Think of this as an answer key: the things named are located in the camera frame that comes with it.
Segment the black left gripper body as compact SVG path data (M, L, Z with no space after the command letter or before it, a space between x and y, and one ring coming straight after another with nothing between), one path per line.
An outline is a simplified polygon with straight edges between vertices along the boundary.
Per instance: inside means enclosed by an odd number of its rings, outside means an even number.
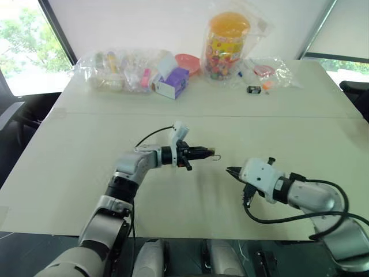
M185 141L179 140L176 142L177 167L185 167L187 171L191 171L193 169L189 162L191 152L191 147Z

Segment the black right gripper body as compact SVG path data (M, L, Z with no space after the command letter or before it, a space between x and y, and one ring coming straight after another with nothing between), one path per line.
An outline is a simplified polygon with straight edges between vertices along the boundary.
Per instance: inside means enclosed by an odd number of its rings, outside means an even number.
M249 207L256 193L256 188L250 184L246 184L243 189L243 206Z

